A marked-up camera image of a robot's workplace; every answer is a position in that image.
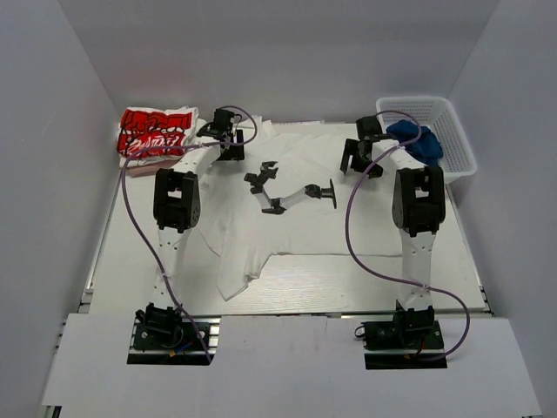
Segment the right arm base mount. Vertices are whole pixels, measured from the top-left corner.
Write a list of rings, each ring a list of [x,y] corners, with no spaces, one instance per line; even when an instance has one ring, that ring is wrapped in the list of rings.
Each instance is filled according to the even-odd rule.
[[[445,369],[445,344],[434,309],[397,305],[385,321],[365,321],[354,330],[363,341],[367,370]]]

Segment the white t shirt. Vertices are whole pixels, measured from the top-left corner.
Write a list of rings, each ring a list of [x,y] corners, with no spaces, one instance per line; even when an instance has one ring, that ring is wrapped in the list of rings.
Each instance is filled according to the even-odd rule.
[[[273,255],[346,255],[352,246],[362,256],[398,256],[401,244],[391,215],[392,188],[370,179],[359,188],[351,210],[351,238],[345,239],[347,200],[359,178],[339,169],[346,136],[278,132],[259,124],[257,138],[245,148],[245,160],[218,162],[200,180],[201,218],[197,231],[219,257],[217,288],[224,300],[243,292],[260,277]],[[337,200],[305,198],[281,215],[264,214],[244,180],[275,162],[278,173],[265,183],[272,198],[285,197],[310,184],[332,186]]]

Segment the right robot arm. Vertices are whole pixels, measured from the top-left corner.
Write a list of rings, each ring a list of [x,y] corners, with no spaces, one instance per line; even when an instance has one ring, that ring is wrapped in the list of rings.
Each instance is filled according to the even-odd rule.
[[[446,217],[444,174],[412,156],[407,147],[421,137],[421,126],[405,121],[413,136],[403,142],[384,133],[376,115],[356,121],[358,140],[348,140],[340,170],[351,167],[363,178],[385,178],[393,197],[393,223],[399,229],[402,247],[402,277],[374,272],[363,262],[356,263],[368,273],[401,285],[395,313],[389,326],[376,326],[367,336],[376,340],[396,340],[413,347],[434,328],[430,293],[433,243]]]

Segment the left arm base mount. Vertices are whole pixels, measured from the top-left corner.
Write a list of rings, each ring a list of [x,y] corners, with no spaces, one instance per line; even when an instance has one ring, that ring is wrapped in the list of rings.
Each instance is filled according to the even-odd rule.
[[[190,322],[175,307],[159,308],[152,303],[135,312],[129,365],[208,366],[217,343],[216,322]]]

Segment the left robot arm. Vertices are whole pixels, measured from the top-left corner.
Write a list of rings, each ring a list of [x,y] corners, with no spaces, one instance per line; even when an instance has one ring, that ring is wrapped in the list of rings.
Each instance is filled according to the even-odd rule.
[[[184,337],[180,312],[166,285],[180,275],[187,241],[200,218],[199,180],[214,162],[243,158],[243,139],[234,136],[235,120],[233,111],[215,110],[213,120],[197,133],[200,148],[186,151],[171,168],[156,173],[153,216],[164,271],[157,272],[142,323],[164,347],[175,347]]]

